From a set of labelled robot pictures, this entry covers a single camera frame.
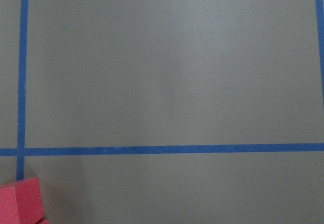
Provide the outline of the red block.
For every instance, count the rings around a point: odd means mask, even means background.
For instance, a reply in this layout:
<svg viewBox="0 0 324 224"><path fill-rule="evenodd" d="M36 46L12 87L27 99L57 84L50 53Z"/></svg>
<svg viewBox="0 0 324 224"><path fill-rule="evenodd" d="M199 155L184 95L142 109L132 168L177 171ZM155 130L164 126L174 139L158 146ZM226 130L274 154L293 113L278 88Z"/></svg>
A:
<svg viewBox="0 0 324 224"><path fill-rule="evenodd" d="M49 221L46 218L41 219L36 224L49 224Z"/></svg>
<svg viewBox="0 0 324 224"><path fill-rule="evenodd" d="M44 217L38 178L1 185L1 223L38 223Z"/></svg>

